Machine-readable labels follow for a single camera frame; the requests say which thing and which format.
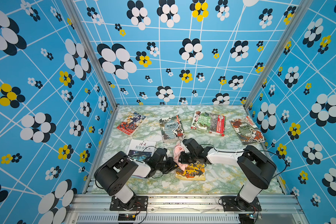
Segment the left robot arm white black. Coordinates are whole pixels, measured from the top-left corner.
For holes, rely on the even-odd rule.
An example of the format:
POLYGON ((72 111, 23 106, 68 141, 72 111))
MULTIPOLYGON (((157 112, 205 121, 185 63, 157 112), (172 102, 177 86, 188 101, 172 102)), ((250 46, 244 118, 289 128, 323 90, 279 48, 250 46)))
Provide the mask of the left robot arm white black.
POLYGON ((157 171, 165 175, 177 167, 173 158, 167 156, 165 148, 157 148, 151 156, 142 161, 119 151, 95 171, 95 185, 112 197, 111 211, 130 211, 135 208, 144 210, 144 199, 138 197, 127 185, 128 180, 132 176, 143 179, 154 178, 157 171))

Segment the yellow Chinese history picture book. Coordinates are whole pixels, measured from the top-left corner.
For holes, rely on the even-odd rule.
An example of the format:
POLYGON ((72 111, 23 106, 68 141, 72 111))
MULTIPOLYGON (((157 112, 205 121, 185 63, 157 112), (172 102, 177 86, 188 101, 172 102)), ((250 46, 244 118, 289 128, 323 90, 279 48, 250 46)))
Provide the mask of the yellow Chinese history picture book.
POLYGON ((205 164, 194 163, 186 167, 185 171, 177 168, 175 177, 185 181, 205 181, 205 164))

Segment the grey teal warrior book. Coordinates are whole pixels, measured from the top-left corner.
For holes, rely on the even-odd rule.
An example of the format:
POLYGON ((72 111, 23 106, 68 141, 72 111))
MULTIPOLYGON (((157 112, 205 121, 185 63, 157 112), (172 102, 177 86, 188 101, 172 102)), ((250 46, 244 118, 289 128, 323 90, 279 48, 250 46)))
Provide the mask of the grey teal warrior book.
POLYGON ((171 141, 183 140, 186 135, 183 129, 182 121, 179 115, 159 119, 162 141, 168 143, 171 141))

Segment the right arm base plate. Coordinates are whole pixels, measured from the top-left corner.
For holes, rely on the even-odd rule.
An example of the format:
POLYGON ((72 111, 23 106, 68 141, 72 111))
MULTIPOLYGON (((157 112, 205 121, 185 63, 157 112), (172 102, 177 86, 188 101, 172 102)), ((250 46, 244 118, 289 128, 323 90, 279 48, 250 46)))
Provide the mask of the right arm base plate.
POLYGON ((255 197, 255 199, 251 203, 247 203, 243 199, 235 196, 223 196, 218 200, 218 203, 223 206, 225 212, 236 211, 254 213, 262 211, 261 205, 257 197, 255 197))

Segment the red manga book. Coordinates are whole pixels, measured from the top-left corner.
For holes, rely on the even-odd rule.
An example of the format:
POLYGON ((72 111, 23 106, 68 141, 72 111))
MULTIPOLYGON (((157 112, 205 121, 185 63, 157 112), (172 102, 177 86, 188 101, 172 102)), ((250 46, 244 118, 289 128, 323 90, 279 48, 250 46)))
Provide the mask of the red manga book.
POLYGON ((132 136, 146 118, 145 115, 133 111, 117 126, 117 129, 126 135, 132 136))

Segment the pink cloth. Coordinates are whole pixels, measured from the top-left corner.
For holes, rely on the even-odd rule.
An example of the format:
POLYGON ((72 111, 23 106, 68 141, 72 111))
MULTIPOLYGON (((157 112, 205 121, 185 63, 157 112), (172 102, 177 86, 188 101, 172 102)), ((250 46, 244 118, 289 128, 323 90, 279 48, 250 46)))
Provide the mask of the pink cloth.
POLYGON ((177 144, 174 148, 173 161, 178 165, 180 170, 185 171, 188 164, 182 164, 179 162, 179 158, 183 152, 185 152, 185 149, 180 144, 177 144))

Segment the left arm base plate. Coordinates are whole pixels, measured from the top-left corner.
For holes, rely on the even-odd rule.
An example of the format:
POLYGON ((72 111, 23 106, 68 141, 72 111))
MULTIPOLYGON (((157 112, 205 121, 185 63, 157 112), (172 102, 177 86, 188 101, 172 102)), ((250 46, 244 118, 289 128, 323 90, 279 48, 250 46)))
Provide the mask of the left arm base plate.
POLYGON ((148 196, 134 195, 127 203, 123 203, 116 196, 112 197, 110 211, 146 211, 148 196))

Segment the white book with galaxy cover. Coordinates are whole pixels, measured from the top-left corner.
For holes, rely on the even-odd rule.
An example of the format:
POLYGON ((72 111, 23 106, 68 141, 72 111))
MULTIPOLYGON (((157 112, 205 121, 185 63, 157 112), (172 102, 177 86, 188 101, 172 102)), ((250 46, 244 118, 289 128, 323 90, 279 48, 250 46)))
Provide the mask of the white book with galaxy cover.
POLYGON ((127 155, 137 161, 144 161, 151 157, 156 150, 155 141, 131 140, 127 155))

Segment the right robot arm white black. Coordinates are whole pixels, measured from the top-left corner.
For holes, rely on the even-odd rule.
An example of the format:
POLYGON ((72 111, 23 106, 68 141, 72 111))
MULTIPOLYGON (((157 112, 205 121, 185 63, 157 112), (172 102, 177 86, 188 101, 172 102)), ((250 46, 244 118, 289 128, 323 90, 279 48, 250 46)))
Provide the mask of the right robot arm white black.
POLYGON ((247 181, 234 199, 222 200, 230 206, 225 211, 261 211, 257 196, 268 189, 277 168, 271 159, 253 145, 247 145, 240 151, 219 151, 211 144, 200 145, 193 138, 185 139, 175 147, 173 160, 181 170, 185 170, 185 164, 196 162, 240 167, 247 181))

